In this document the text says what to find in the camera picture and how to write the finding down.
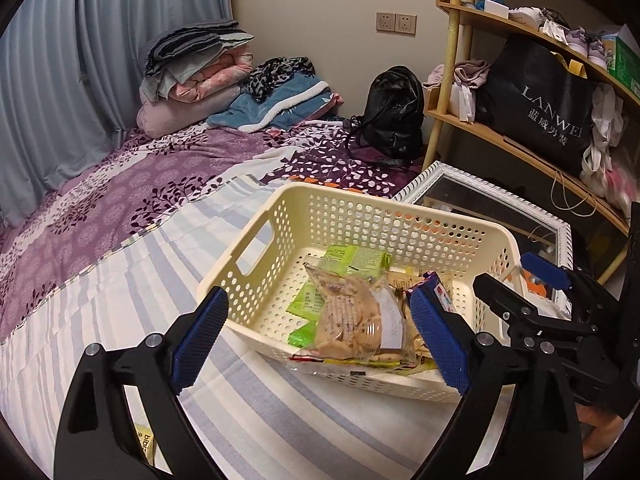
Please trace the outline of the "person right hand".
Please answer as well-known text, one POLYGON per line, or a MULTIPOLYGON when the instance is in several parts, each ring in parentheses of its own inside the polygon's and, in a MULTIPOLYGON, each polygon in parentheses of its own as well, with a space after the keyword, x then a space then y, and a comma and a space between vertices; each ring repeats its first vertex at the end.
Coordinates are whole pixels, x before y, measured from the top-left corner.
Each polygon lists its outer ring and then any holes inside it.
POLYGON ((576 405, 578 420, 591 427, 582 439, 584 460, 596 457, 610 448, 622 433, 625 421, 607 408, 576 405))

